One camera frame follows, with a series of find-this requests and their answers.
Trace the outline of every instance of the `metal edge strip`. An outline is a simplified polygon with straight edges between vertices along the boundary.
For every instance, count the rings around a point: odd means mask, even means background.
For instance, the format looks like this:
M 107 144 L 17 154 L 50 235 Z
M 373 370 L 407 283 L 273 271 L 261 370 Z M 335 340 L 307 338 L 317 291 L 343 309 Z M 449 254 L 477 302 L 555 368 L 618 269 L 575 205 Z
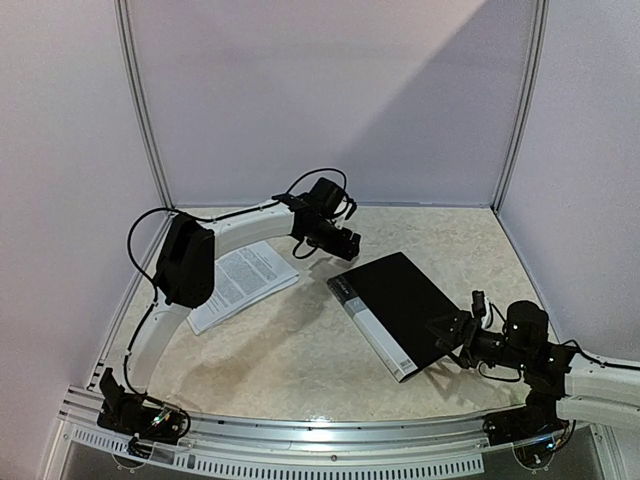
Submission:
M 135 460 L 124 449 L 128 438 L 121 435 L 109 435 L 104 431 L 82 426 L 74 427 L 69 437 L 75 442 L 117 456 Z M 182 470 L 214 478 L 316 478 L 350 479 L 379 478 L 456 478 L 484 472 L 482 454 L 475 449 L 462 448 L 455 454 L 432 456 L 414 452 L 389 451 L 386 455 L 374 455 L 370 458 L 350 458 L 346 453 L 340 455 L 302 454 L 295 457 L 277 456 L 263 450 L 258 452 L 217 452 L 189 445 L 187 449 L 173 448 L 156 444 L 154 454 L 148 463 L 162 468 Z M 377 477 L 365 476 L 367 472 L 377 472 Z
M 591 434 L 604 477 L 611 480 L 627 480 L 613 428 L 604 425 L 591 425 Z
M 500 212 L 500 209 L 504 204 L 507 190 L 509 189 L 509 182 L 513 175 L 516 158 L 520 150 L 520 145 L 522 144 L 522 138 L 527 124 L 527 117 L 529 116 L 529 111 L 531 109 L 533 91 L 536 83 L 536 77 L 538 75 L 540 57 L 542 55 L 542 44 L 544 40 L 548 10 L 549 0 L 537 0 L 535 19 L 531 31 L 531 43 L 527 53 L 526 68 L 520 89 L 518 113 L 516 115 L 513 131 L 511 132 L 507 157 L 505 159 L 502 172 L 500 173 L 498 183 L 496 184 L 496 188 L 493 193 L 493 201 L 491 203 L 491 209 L 496 214 Z
M 170 224 L 171 222 L 169 220 L 169 216 L 165 215 L 164 219 L 162 220 L 162 224 L 160 225 L 160 228 L 158 229 L 156 234 L 153 236 L 153 239 L 151 240 L 151 244 L 149 245 L 149 248 L 147 248 L 147 251 L 145 252 L 143 258 L 140 261 L 140 265 L 142 266 L 142 268 L 146 269 L 151 263 L 151 259 L 153 258 L 153 255 L 155 254 L 158 247 L 160 246 L 162 239 L 167 233 L 167 230 L 169 230 Z M 102 350 L 100 351 L 100 355 L 98 356 L 98 359 L 95 362 L 93 369 L 91 370 L 91 375 L 87 380 L 87 385 L 91 385 L 91 383 L 98 381 L 98 378 L 102 373 L 102 370 L 104 367 L 104 361 L 107 357 L 107 354 L 109 353 L 109 350 L 113 345 L 113 342 L 118 333 L 118 329 L 120 328 L 120 325 L 124 320 L 125 314 L 127 313 L 127 309 L 129 308 L 129 304 L 133 300 L 133 297 L 136 291 L 138 290 L 138 286 L 140 285 L 141 281 L 142 281 L 142 275 L 140 275 L 138 272 L 136 272 L 133 278 L 129 281 L 129 285 L 127 285 L 125 294 L 122 297 L 122 300 L 120 301 L 120 304 L 118 305 L 118 308 L 116 309 L 116 312 L 111 319 L 109 329 L 107 330 L 108 333 L 107 333 L 106 339 L 103 343 L 103 347 L 102 347 Z
M 140 127 L 140 135 L 142 136 L 142 142 L 147 153 L 147 160 L 149 161 L 149 167 L 151 168 L 151 174 L 156 184 L 160 201 L 163 206 L 172 207 L 174 203 L 169 190 L 167 176 L 160 159 L 158 145 L 153 134 L 153 129 L 151 128 L 151 119 L 144 95 L 144 89 L 142 87 L 142 79 L 140 77 L 133 40 L 129 4 L 127 0 L 114 0 L 114 3 L 118 31 L 120 33 L 120 44 L 122 46 L 122 58 L 124 61 L 127 79 L 129 80 L 133 106 L 136 111 L 136 117 Z
M 60 418 L 97 428 L 95 421 L 102 407 L 98 393 L 72 387 L 61 406 Z M 487 412 L 427 420 L 389 422 L 313 422 L 280 421 L 224 417 L 190 412 L 192 433 L 185 441 L 215 441 L 230 444 L 280 446 L 279 449 L 301 450 L 293 444 L 307 447 L 321 445 L 337 449 L 378 446 L 434 445 L 446 442 L 473 442 L 477 448 L 488 446 L 482 430 Z

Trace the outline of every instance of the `ventilation slot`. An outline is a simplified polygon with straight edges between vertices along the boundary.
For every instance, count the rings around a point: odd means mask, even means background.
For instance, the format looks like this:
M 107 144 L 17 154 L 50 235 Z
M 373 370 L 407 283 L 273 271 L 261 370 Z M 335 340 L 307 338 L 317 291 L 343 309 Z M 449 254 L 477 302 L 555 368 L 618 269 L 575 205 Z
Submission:
M 112 432 L 103 433 L 76 425 L 72 438 L 75 442 L 98 450 L 128 457 L 128 439 L 120 438 Z M 250 462 L 212 458 L 205 452 L 198 452 L 197 448 L 191 450 L 189 454 L 176 453 L 172 465 L 172 468 L 184 472 L 198 472 L 229 480 L 444 480 L 484 473 L 481 454 L 376 469 L 346 466 L 317 468 L 274 465 L 265 467 L 251 465 Z

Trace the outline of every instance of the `metal frame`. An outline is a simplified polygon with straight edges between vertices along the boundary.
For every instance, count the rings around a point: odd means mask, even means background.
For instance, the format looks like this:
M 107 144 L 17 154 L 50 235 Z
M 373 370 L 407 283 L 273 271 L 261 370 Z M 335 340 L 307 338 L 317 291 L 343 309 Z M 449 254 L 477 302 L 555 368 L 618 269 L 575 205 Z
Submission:
M 144 89 L 142 87 L 142 79 L 140 77 L 138 60 L 136 57 L 135 42 L 133 40 L 133 29 L 131 25 L 131 14 L 129 12 L 128 1 L 115 0 L 115 9 L 127 79 L 129 80 L 133 106 L 138 118 L 142 142 L 144 143 L 144 148 L 147 152 L 147 159 L 149 161 L 149 167 L 151 168 L 151 174 L 153 175 L 162 205 L 165 207 L 173 207 L 174 203 L 171 198 L 171 192 L 169 191 L 169 183 L 162 166 L 162 161 L 160 160 L 160 153 L 151 127 L 149 109 L 147 107 Z
M 72 441 L 135 460 L 129 438 L 100 429 L 100 394 L 71 387 L 58 418 L 64 427 L 50 465 L 62 465 Z M 409 480 L 484 471 L 489 443 L 482 415 L 422 421 L 296 422 L 191 413 L 178 446 L 156 444 L 149 463 L 216 478 Z M 491 450 L 510 448 L 493 447 Z M 56 468 L 47 479 L 58 478 Z
M 538 67 L 540 64 L 540 55 L 542 53 L 542 43 L 544 39 L 544 29 L 549 10 L 549 0 L 538 0 L 536 4 L 535 19 L 531 30 L 531 43 L 526 59 L 526 68 L 522 79 L 522 87 L 520 90 L 520 105 L 516 116 L 515 125 L 509 140 L 509 150 L 507 158 L 502 168 L 498 184 L 493 194 L 493 202 L 491 209 L 497 215 L 504 204 L 504 200 L 509 188 L 509 182 L 513 175 L 518 151 L 522 143 L 524 129 L 527 123 L 527 116 L 531 108 L 531 99 L 535 86 L 536 76 L 538 75 Z
M 627 480 L 613 428 L 591 425 L 591 434 L 593 435 L 604 478 L 607 480 Z

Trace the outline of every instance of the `white wall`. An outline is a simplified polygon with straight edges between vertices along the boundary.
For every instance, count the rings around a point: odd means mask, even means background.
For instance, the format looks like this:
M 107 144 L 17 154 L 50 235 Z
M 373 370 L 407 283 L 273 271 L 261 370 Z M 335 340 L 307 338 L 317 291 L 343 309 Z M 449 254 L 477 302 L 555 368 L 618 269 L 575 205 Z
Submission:
M 359 201 L 488 205 L 533 0 L 133 0 L 178 204 L 247 203 L 333 165 Z
M 638 25 L 636 0 L 550 2 L 531 113 L 501 214 L 561 339 L 635 360 Z M 637 443 L 624 450 L 637 452 Z M 630 453 L 626 461 L 629 478 L 640 479 L 640 458 Z
M 133 276 L 127 229 L 158 196 L 113 3 L 0 7 L 0 478 L 37 475 Z M 158 222 L 140 230 L 144 251 Z

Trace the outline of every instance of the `black book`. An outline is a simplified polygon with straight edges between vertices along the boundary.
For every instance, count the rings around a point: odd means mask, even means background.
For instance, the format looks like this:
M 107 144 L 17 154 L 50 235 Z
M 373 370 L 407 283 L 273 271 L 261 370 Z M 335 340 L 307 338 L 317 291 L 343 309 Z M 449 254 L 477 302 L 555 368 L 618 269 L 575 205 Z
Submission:
M 391 374 L 402 382 L 444 356 L 430 319 L 458 307 L 398 252 L 327 280 L 327 285 Z

